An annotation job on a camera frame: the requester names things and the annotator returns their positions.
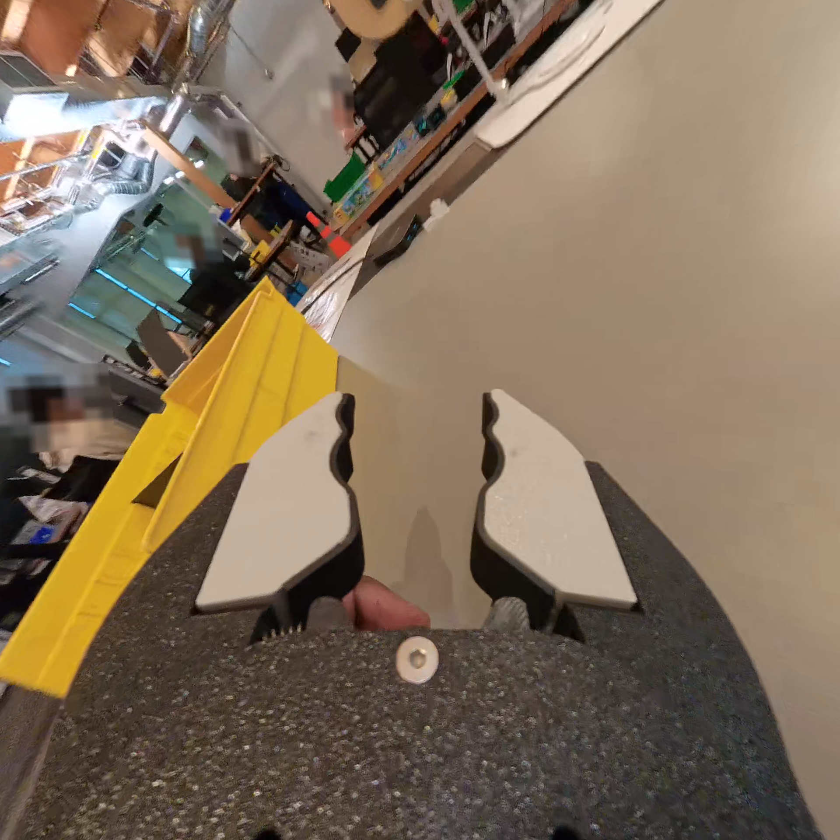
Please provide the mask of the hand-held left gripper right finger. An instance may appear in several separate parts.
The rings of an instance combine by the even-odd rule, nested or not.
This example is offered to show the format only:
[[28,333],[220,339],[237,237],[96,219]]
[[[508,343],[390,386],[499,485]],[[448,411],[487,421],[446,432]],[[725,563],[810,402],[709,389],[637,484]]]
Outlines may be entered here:
[[579,634],[573,606],[622,613],[639,598],[586,461],[555,427],[493,389],[469,568],[491,599],[484,629]]

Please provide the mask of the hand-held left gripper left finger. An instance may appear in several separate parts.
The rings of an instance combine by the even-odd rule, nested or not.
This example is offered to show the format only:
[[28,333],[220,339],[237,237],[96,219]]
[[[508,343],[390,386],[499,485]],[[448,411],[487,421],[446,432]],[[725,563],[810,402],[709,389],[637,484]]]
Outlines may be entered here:
[[360,582],[364,544],[351,438],[355,397],[331,392],[281,426],[245,468],[196,614],[261,610],[306,624],[313,603]]

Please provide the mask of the yellow plastic storage bin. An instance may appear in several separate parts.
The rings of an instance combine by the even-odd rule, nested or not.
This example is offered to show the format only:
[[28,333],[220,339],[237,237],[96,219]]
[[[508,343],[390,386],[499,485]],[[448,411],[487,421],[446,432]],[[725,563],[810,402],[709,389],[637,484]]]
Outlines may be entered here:
[[227,472],[335,390],[337,351],[262,279],[164,392],[1,657],[2,686],[65,698],[111,609]]

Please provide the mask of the person's left hand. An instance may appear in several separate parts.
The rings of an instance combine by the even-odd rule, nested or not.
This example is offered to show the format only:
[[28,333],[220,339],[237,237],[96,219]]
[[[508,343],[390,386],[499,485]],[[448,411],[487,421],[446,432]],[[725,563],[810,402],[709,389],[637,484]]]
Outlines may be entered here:
[[364,632],[430,628],[430,616],[378,580],[364,575],[342,599],[351,624]]

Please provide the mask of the red orange object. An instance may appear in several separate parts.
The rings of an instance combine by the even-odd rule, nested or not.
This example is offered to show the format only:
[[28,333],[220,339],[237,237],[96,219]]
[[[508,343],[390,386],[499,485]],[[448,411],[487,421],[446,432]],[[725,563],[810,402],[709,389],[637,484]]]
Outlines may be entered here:
[[340,236],[324,219],[313,211],[307,212],[306,219],[310,229],[318,234],[336,257],[342,258],[351,250],[350,243]]

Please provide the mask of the small black box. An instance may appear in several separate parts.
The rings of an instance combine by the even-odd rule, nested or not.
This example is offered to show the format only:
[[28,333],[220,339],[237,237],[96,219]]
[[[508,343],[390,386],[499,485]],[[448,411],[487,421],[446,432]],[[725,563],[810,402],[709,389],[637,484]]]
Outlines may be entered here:
[[423,231],[424,221],[418,214],[399,219],[373,240],[368,252],[373,265],[382,268],[404,255]]

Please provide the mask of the green plastic bin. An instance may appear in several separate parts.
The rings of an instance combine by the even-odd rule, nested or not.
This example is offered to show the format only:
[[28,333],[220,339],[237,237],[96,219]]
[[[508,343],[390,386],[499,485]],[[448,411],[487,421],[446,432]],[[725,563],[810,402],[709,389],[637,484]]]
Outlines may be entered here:
[[323,192],[331,203],[338,202],[351,187],[359,181],[365,172],[365,163],[353,151],[342,170],[332,179],[326,181]]

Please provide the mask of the wooden workbench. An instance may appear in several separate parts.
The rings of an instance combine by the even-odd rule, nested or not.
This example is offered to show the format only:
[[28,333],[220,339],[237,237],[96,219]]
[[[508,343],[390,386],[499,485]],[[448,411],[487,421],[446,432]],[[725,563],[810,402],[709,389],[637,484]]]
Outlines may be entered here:
[[[490,57],[498,58],[490,67],[493,77],[497,81],[512,81],[518,71],[524,70],[526,58],[534,58],[537,52],[551,46],[569,21],[588,4],[541,3],[536,23],[517,43],[507,35],[510,26],[502,29],[498,38],[510,48],[501,53],[496,43],[490,44]],[[333,231],[351,238],[365,225],[381,220],[488,111],[491,95],[486,83],[479,81],[478,70],[469,66],[444,91],[439,104],[444,109],[445,120],[425,135],[415,128],[406,128],[387,150],[373,159],[341,202],[335,204],[329,224]]]

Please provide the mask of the silver ventilation duct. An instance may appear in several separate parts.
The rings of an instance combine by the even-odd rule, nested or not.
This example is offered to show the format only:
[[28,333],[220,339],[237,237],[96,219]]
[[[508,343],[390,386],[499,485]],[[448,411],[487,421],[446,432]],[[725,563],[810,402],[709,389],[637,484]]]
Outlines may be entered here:
[[230,2],[103,2],[82,52],[93,76],[127,80],[135,88],[170,87],[162,97],[129,106],[127,115],[99,130],[82,176],[85,200],[141,196],[154,179],[157,150],[144,132],[166,140],[193,105],[190,86],[201,75],[214,42],[224,32]]

